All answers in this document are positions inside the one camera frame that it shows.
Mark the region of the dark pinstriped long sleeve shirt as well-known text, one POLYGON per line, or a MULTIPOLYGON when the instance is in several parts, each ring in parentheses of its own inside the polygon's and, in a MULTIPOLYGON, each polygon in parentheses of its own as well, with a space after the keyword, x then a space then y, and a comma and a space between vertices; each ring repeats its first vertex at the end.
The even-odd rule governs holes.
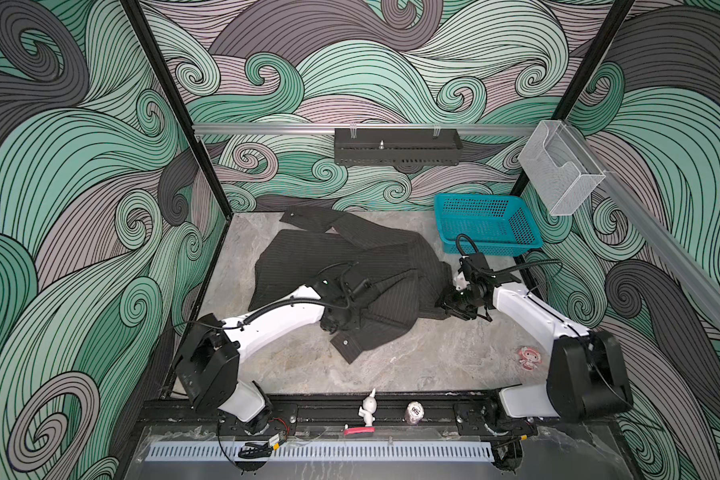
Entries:
POLYGON ((327 294, 320 326, 347 363, 405 335, 421 318, 447 318, 438 302, 452 270, 421 234, 322 207, 293 207, 281 220, 288 229, 255 264, 250 309, 300 286, 327 294))

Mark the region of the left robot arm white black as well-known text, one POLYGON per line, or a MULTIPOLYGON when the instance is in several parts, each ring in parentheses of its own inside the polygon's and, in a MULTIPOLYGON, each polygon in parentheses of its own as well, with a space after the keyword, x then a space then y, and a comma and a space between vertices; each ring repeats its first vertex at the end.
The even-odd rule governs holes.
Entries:
POLYGON ((207 314, 188 324, 173 369, 190 406, 199 414, 221 412, 249 430, 264 428, 272 406, 254 381, 240 380, 242 364, 287 334, 319 323, 331 333, 360 326, 361 309, 380 294, 355 262, 326 267, 280 300, 245 314, 207 314))

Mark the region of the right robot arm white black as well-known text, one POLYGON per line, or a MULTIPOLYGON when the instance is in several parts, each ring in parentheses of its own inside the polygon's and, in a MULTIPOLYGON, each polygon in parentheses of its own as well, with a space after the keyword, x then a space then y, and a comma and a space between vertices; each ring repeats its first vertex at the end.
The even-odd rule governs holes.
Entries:
POLYGON ((499 391, 503 412, 511 418, 558 418, 580 422, 625 413, 633 395, 621 346, 615 336, 592 331, 549 306, 517 282, 514 270, 493 270, 481 253, 462 253, 454 284, 439 306, 462 320, 496 310, 514 320, 549 355, 542 383, 499 391))

